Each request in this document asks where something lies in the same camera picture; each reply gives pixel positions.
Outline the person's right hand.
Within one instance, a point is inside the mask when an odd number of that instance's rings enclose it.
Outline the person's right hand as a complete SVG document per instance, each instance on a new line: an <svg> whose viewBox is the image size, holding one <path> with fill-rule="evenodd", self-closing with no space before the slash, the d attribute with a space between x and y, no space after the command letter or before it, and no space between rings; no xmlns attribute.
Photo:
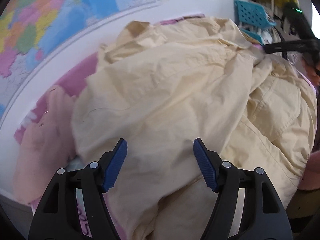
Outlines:
<svg viewBox="0 0 320 240"><path fill-rule="evenodd" d="M319 75L316 73L316 68L313 66L308 65L308 63L305 61L304 58L302 58L302 64L304 67L304 70L306 71L306 75L308 79L311 81L311 83L318 87L320 83Z"/></svg>

